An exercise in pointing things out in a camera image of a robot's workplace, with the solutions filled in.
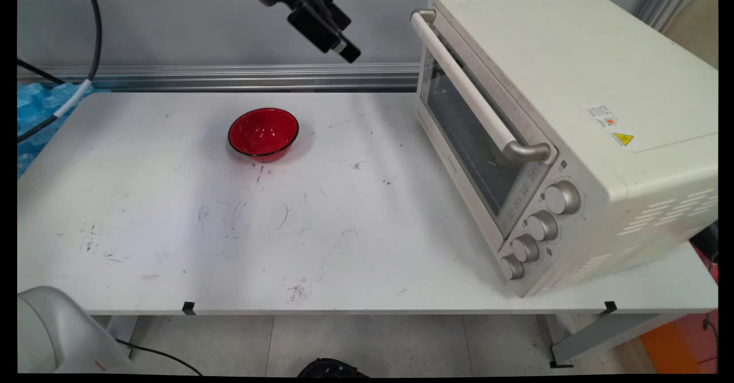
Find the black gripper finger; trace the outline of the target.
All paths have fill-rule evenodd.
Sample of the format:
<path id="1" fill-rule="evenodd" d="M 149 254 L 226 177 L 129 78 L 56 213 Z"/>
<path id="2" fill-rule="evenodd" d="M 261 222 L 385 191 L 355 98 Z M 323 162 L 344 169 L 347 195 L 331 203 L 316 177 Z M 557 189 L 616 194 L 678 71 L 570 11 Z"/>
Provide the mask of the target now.
<path id="1" fill-rule="evenodd" d="M 356 62 L 361 50 L 325 21 L 309 4 L 301 4 L 287 17 L 288 23 L 323 53 L 333 52 L 347 62 Z"/>
<path id="2" fill-rule="evenodd" d="M 351 24 L 351 19 L 335 4 L 334 0 L 306 0 L 321 17 L 333 28 L 344 31 Z"/>

